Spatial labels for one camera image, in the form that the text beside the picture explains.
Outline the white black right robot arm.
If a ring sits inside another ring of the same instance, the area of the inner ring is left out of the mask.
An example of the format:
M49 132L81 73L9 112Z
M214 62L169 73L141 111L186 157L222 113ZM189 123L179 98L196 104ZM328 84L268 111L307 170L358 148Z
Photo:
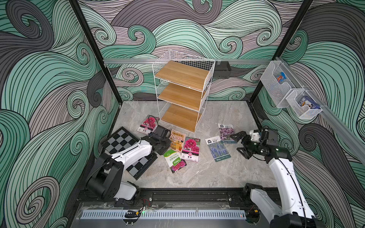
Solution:
M245 159L254 155L263 156L264 161L274 174L281 204L277 205L262 186L246 184L245 191L250 200L258 207L269 222L271 228L323 228L325 225L315 217L315 214L305 200L298 183L292 156L289 150L279 145L279 134L276 130L244 131L230 136L242 147L237 151Z

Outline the pink flower seed bag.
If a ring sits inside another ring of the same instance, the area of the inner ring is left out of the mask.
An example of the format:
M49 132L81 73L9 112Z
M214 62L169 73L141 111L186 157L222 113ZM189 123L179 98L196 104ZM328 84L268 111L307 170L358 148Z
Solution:
M182 159L198 162L200 144L201 140L199 138L186 137L181 153Z
M148 115L146 119L140 124L137 131L139 133L143 133L145 135L149 135L151 132L154 132L158 127L159 118Z

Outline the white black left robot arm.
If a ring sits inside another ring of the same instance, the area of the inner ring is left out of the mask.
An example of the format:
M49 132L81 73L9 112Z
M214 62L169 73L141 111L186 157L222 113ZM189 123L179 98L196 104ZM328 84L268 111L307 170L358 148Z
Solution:
M152 154L163 155L170 147L171 131L162 126L137 139L124 127L106 140L106 151L99 155L91 169L86 189L103 200L134 200L138 187L123 182L122 176L130 166Z

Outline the green white seed bag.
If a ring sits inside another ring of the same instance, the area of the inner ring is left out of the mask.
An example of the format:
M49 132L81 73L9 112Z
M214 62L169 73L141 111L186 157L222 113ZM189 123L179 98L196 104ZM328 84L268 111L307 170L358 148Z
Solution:
M166 151L163 154L163 157L165 158L172 173L175 173L180 169L184 168L185 166L187 166L186 161L181 158L180 153L174 150Z

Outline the lavender blue seed bag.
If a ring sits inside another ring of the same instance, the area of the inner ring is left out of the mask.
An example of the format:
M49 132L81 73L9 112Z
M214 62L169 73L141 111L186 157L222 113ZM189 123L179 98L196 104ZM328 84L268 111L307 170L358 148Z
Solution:
M229 154L227 148L225 147L219 136L207 138L205 139L205 141L215 162L231 158L231 155Z

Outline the purple flower seed bag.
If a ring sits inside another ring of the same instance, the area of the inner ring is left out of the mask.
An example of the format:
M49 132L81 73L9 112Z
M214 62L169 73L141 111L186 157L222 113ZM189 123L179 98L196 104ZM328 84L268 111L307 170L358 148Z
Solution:
M235 134L232 124L218 124L220 139L223 143L236 143L235 140L231 138L231 135Z

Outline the illustrated shop seed bag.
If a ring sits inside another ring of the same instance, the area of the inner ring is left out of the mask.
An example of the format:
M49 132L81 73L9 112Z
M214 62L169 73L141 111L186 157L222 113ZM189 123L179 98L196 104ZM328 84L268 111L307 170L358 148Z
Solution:
M181 153L183 150L186 134L179 131L172 130L170 135L171 149Z

